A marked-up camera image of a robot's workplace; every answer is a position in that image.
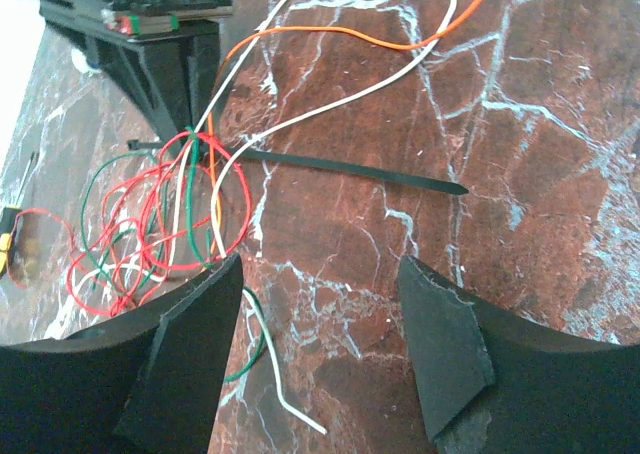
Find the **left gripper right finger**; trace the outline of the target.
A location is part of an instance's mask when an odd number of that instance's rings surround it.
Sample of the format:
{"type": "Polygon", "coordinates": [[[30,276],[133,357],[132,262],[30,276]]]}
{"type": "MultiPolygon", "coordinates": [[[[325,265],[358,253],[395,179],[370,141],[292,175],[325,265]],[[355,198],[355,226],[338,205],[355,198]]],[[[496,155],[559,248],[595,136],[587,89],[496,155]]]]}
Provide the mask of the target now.
{"type": "Polygon", "coordinates": [[[397,274],[426,435],[440,453],[635,453],[639,349],[501,309],[415,257],[397,274]]]}

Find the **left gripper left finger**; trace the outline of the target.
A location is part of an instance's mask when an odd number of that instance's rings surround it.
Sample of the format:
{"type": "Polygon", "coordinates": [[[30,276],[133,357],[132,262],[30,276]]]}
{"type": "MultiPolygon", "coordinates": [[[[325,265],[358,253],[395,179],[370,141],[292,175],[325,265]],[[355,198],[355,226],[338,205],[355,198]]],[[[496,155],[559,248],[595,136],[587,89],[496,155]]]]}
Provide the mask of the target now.
{"type": "Polygon", "coordinates": [[[204,453],[242,298],[232,255],[130,312],[1,350],[5,453],[204,453]]]}

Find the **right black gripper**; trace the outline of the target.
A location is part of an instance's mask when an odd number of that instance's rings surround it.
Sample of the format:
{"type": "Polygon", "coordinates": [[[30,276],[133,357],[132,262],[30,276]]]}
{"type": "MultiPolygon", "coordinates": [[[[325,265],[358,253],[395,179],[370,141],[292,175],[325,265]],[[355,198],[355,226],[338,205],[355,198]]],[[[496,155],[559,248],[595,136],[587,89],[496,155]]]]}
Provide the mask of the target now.
{"type": "Polygon", "coordinates": [[[126,94],[162,144],[197,124],[220,61],[219,24],[200,20],[230,16],[231,0],[39,1],[46,24],[126,94]],[[141,36],[151,37],[125,38],[141,36]]]}

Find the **black zip tie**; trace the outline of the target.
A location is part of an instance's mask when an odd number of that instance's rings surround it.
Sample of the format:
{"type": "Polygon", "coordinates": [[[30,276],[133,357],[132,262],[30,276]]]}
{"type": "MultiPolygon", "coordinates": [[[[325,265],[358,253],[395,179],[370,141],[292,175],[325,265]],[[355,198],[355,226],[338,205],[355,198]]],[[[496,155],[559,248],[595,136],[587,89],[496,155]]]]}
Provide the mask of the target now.
{"type": "Polygon", "coordinates": [[[442,192],[454,196],[461,196],[469,193],[469,190],[466,187],[458,183],[428,178],[424,176],[410,175],[381,168],[352,164],[348,162],[267,152],[255,149],[247,149],[240,155],[240,157],[242,159],[284,163],[304,168],[366,177],[379,181],[388,181],[396,184],[407,185],[410,187],[442,192]]]}

